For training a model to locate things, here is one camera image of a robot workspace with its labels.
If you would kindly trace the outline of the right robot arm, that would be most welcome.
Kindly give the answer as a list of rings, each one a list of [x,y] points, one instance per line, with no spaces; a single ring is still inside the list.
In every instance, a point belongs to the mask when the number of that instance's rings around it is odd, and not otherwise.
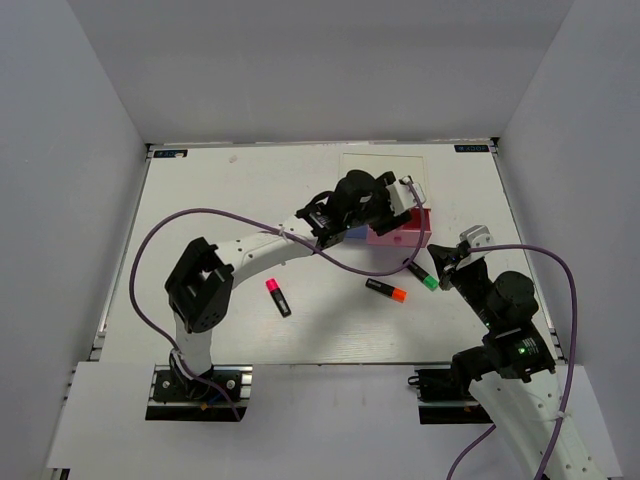
[[[455,354],[453,390],[474,398],[530,479],[602,479],[566,406],[573,373],[561,380],[534,325],[533,281],[507,270],[491,278],[488,247],[463,240],[427,248],[442,289],[456,290],[487,329],[478,347]]]

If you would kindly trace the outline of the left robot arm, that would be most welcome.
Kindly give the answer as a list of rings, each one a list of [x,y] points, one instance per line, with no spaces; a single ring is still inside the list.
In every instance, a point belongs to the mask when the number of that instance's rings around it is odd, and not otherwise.
[[[385,235],[408,223],[424,201],[421,185],[409,176],[351,170],[277,227],[261,226],[219,244],[191,241],[165,282],[176,322],[170,364],[180,391],[191,399],[209,392],[212,330],[226,316],[234,288],[276,265],[340,244],[351,229],[367,226]]]

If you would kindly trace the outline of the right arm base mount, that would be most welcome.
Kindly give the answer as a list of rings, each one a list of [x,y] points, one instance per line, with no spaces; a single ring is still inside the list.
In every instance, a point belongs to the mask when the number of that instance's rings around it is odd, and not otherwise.
[[[479,402],[454,384],[449,368],[419,368],[407,379],[421,425],[479,425],[492,421]]]

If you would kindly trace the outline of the blue small drawer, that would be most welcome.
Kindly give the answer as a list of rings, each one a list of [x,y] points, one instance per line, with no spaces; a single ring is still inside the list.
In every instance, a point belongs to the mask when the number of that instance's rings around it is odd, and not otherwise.
[[[345,233],[346,239],[365,240],[367,238],[368,227],[363,225],[348,229]]]

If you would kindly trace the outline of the pink drawer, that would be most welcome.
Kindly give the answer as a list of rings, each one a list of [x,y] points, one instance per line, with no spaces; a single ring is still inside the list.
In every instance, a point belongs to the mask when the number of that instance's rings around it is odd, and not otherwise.
[[[424,227],[421,225],[419,210],[414,208],[410,211],[411,220],[389,233],[378,236],[371,228],[368,228],[366,243],[374,246],[414,248],[418,244],[421,231],[424,231],[421,242],[421,247],[424,248],[432,235],[431,210],[424,208],[422,212],[425,220]]]

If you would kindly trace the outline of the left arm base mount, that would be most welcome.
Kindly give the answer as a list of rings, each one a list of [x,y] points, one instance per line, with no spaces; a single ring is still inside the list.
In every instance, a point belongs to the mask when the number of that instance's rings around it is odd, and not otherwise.
[[[220,391],[198,381],[182,382],[168,365],[156,366],[145,419],[174,422],[238,422],[246,413],[251,394],[251,366],[214,366],[207,378],[222,388],[237,413]]]

